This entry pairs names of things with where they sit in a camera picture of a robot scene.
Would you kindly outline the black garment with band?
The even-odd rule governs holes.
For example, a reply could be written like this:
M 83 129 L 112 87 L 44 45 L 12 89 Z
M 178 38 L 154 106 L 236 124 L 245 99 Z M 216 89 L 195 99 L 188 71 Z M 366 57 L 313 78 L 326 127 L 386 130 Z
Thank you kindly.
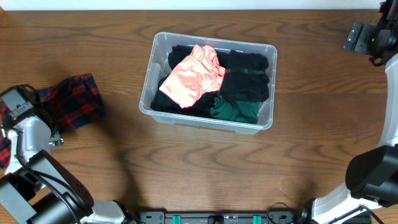
M 219 94 L 229 101 L 263 102 L 269 97 L 269 62 L 262 54 L 229 53 Z

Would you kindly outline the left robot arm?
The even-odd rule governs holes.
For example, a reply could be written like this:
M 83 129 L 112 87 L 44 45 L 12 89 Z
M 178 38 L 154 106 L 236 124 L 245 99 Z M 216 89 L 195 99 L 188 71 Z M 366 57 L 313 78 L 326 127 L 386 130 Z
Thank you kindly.
M 88 189 L 50 154 L 62 144 L 59 122 L 30 85 L 1 93 L 9 109 L 1 128 L 11 158 L 1 178 L 1 205 L 18 223 L 139 223 L 120 202 L 95 200 Z

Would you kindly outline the large black garment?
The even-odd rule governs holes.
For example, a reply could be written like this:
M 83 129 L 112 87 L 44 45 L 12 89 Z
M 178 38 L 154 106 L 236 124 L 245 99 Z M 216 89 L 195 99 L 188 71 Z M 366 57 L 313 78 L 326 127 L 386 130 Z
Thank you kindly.
M 171 53 L 168 55 L 168 64 L 171 71 L 180 63 L 186 56 L 188 56 L 194 47 L 187 47 L 182 45 L 176 45 L 172 47 Z M 218 54 L 218 60 L 220 65 L 226 69 L 229 54 L 224 52 L 216 51 Z M 154 111 L 162 111 L 166 113 L 184 114 L 189 116 L 199 116 L 204 118 L 209 118 L 210 108 L 214 104 L 214 97 L 217 96 L 217 92 L 212 91 L 202 95 L 202 97 L 191 107 L 181 108 L 173 100 L 171 100 L 166 94 L 159 90 L 159 87 L 169 74 L 161 78 L 158 82 L 158 89 L 155 93 L 154 99 L 150 105 L 150 108 Z

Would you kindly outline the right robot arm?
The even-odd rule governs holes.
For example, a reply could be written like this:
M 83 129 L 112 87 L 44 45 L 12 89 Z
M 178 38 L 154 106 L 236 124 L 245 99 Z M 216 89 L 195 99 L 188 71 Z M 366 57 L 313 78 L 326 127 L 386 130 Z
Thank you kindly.
M 382 2 L 379 12 L 375 26 L 355 22 L 344 45 L 385 67 L 387 105 L 378 147 L 354 157 L 345 182 L 304 207 L 299 223 L 380 223 L 374 210 L 397 204 L 397 0 Z

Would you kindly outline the red plaid flannel shirt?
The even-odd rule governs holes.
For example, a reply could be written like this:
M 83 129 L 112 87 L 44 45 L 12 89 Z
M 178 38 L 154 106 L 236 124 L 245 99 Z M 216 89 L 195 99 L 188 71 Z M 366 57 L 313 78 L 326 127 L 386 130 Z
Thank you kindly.
M 50 128 L 37 116 L 26 118 L 6 130 L 4 125 L 9 110 L 1 100 L 1 167 L 7 172 L 18 170 L 39 151 L 49 151 L 51 147 L 62 144 L 61 134 L 97 121 L 106 114 L 91 74 L 70 77 L 37 92 L 41 102 L 53 107 L 59 119 L 58 133 L 51 137 Z

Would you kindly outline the pink garment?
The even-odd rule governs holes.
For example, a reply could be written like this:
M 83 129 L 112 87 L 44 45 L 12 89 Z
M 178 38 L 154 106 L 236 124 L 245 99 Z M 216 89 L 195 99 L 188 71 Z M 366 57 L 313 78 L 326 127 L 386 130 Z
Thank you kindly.
M 195 45 L 171 71 L 159 90 L 181 108 L 193 106 L 203 94 L 218 91 L 226 69 L 220 65 L 216 50 Z

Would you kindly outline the dark green shirt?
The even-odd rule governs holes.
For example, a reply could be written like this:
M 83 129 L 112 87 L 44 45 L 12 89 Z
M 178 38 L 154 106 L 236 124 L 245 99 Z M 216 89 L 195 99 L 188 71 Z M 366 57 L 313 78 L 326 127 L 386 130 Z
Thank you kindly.
M 258 102 L 228 101 L 224 98 L 214 98 L 210 115 L 215 119 L 246 124 L 256 124 L 259 111 Z

